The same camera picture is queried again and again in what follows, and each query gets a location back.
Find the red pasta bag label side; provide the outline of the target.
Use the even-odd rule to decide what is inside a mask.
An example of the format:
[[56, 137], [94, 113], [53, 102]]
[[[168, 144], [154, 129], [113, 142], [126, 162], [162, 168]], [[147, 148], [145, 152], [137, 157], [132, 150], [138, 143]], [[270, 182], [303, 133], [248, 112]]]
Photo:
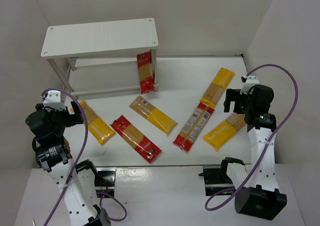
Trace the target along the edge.
[[200, 102], [173, 141], [173, 144], [181, 150], [189, 152], [214, 110], [214, 108]]

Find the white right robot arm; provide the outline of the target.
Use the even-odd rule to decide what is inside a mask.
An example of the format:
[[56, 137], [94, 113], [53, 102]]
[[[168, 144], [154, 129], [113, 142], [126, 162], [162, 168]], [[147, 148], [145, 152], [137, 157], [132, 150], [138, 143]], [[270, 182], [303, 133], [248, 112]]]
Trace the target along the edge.
[[223, 103], [229, 112], [244, 115], [251, 144], [251, 171], [242, 160], [226, 157], [225, 174], [235, 187], [234, 208], [238, 214], [272, 221], [287, 205], [287, 196], [280, 192], [275, 172], [276, 117], [269, 113], [273, 90], [256, 84], [245, 92], [227, 89]]

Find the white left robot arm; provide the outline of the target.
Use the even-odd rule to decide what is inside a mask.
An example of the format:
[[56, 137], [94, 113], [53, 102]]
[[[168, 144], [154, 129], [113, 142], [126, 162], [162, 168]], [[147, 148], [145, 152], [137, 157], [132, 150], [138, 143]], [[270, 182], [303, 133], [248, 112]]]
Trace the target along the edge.
[[106, 210], [97, 204], [95, 177], [98, 172], [90, 160], [76, 163], [71, 156], [64, 131], [83, 124], [81, 110], [75, 102], [70, 114], [66, 107], [55, 109], [38, 103], [25, 120], [34, 134], [32, 149], [37, 164], [48, 173], [60, 192], [72, 226], [109, 226]]

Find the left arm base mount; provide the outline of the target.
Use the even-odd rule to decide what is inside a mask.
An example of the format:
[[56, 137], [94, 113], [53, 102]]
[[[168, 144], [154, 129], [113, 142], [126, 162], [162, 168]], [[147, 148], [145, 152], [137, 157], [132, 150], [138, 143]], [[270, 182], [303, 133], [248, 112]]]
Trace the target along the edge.
[[98, 167], [97, 176], [94, 180], [95, 190], [98, 198], [108, 198], [108, 196], [100, 194], [107, 193], [111, 196], [115, 194], [116, 183], [116, 168], [115, 167]]

